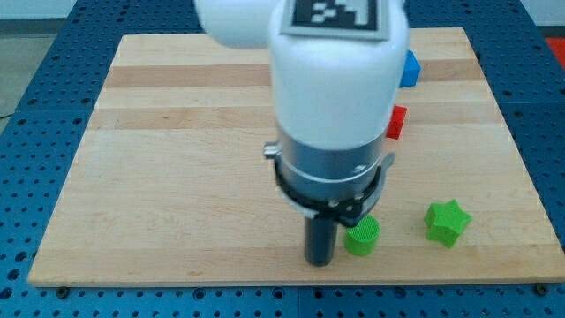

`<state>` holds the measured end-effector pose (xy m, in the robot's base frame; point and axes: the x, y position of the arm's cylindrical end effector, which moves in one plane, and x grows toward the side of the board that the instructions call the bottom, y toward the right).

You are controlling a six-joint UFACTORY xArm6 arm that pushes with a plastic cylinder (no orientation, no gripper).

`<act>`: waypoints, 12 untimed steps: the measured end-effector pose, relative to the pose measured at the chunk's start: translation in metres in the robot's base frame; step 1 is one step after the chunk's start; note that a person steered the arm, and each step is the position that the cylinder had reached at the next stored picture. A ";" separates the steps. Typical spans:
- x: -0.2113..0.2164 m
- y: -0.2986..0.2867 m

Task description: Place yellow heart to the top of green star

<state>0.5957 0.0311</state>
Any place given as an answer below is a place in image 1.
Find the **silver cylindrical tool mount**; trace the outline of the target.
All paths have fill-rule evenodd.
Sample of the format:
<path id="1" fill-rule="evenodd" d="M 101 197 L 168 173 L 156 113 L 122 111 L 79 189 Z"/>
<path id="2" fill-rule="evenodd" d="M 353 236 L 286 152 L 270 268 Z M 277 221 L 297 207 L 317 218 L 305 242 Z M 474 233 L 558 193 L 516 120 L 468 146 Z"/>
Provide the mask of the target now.
<path id="1" fill-rule="evenodd" d="M 291 138 L 281 127 L 264 145 L 282 195 L 307 219 L 356 226 L 381 197 L 396 154 L 382 153 L 385 136 L 354 148 L 315 148 Z"/>

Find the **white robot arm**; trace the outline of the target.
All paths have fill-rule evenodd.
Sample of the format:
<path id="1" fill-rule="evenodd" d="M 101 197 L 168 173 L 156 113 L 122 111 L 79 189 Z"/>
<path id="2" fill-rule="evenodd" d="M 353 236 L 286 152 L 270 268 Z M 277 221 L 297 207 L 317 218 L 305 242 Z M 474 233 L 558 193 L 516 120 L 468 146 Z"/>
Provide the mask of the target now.
<path id="1" fill-rule="evenodd" d="M 197 0 L 203 30 L 232 49 L 266 49 L 277 139 L 264 147 L 283 196 L 305 218 L 305 258 L 329 264 L 339 226 L 380 199 L 382 145 L 410 39 L 400 1 Z"/>

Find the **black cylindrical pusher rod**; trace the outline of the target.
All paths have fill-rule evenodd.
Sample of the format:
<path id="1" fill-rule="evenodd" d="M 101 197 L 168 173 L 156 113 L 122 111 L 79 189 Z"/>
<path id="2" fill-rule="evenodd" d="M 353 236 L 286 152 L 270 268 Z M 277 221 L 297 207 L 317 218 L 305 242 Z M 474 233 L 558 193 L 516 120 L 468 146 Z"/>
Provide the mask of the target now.
<path id="1" fill-rule="evenodd" d="M 327 266 L 333 259 L 337 222 L 325 218 L 305 219 L 305 259 L 313 266 Z"/>

